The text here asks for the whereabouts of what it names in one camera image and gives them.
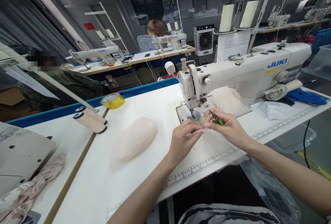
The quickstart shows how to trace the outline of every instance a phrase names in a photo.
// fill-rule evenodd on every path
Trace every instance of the yellow floor marking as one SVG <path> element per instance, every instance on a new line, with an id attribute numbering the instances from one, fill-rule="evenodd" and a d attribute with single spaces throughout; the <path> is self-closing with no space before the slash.
<path id="1" fill-rule="evenodd" d="M 298 152 L 300 156 L 304 158 L 304 154 L 302 152 Z M 323 170 L 319 165 L 312 162 L 309 158 L 307 158 L 309 164 L 311 164 L 313 167 L 315 167 L 317 170 L 319 170 L 327 179 L 331 180 L 331 175 L 327 173 L 325 170 Z"/>

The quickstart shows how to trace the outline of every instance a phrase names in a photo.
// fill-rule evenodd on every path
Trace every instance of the person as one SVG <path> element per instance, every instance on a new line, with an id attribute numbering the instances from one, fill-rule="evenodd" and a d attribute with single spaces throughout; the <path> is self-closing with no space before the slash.
<path id="1" fill-rule="evenodd" d="M 103 96 L 103 86 L 101 82 L 95 81 L 79 72 L 59 69 L 56 66 L 56 57 L 57 53 L 52 54 L 51 52 L 34 51 L 29 54 L 27 60 L 35 63 L 35 66 L 40 67 L 41 71 L 44 71 L 83 100 Z M 59 98 L 56 99 L 44 96 L 22 82 L 19 82 L 18 89 L 21 91 L 30 108 L 37 111 L 47 111 L 52 109 L 55 105 L 67 106 L 77 103 L 75 99 L 38 76 L 35 72 L 29 71 L 27 74 Z"/>
<path id="2" fill-rule="evenodd" d="M 331 182 L 328 179 L 250 138 L 233 115 L 223 113 L 217 108 L 211 111 L 222 120 L 224 126 L 210 122 L 213 116 L 208 111 L 205 116 L 205 127 L 221 133 L 230 143 L 253 156 L 312 209 L 321 214 L 331 215 Z M 189 139 L 186 138 L 186 134 L 200 128 L 203 127 L 192 120 L 186 120 L 173 130 L 166 156 L 123 202 L 107 224 L 145 223 L 166 179 L 188 155 L 202 132 L 197 132 Z M 277 216 L 266 207 L 229 204 L 219 206 L 193 206 L 182 215 L 178 223 L 280 223 Z"/>

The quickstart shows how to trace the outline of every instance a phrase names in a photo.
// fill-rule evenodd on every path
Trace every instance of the striped clothing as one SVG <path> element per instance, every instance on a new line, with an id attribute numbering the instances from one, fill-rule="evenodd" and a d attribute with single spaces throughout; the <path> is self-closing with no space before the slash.
<path id="1" fill-rule="evenodd" d="M 230 204 L 197 204 L 189 208 L 178 224 L 280 224 L 277 216 L 264 207 Z"/>

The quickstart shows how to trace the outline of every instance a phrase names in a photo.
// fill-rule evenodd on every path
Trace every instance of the plaid shirt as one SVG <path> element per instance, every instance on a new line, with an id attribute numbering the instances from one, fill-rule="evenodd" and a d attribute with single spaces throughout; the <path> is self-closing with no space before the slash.
<path id="1" fill-rule="evenodd" d="M 83 100 L 89 100 L 103 95 L 101 82 L 95 81 L 79 72 L 51 71 L 46 73 Z M 52 109 L 54 105 L 67 106 L 77 103 L 75 99 L 68 96 L 36 73 L 28 72 L 28 74 L 59 98 L 56 99 L 44 96 L 29 86 L 19 82 L 18 88 L 30 108 L 38 111 L 46 111 Z"/>

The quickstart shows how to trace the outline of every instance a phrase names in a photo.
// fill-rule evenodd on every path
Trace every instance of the scissors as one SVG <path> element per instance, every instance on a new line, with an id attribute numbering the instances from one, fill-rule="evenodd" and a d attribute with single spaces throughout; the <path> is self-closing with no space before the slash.
<path id="1" fill-rule="evenodd" d="M 211 112 L 211 110 L 209 110 L 209 112 L 210 112 L 211 115 L 214 117 L 214 120 L 216 121 L 217 124 L 224 126 L 223 122 L 221 121 L 221 119 L 219 119 L 219 118 L 217 117 L 217 115 L 215 115 L 213 112 Z"/>

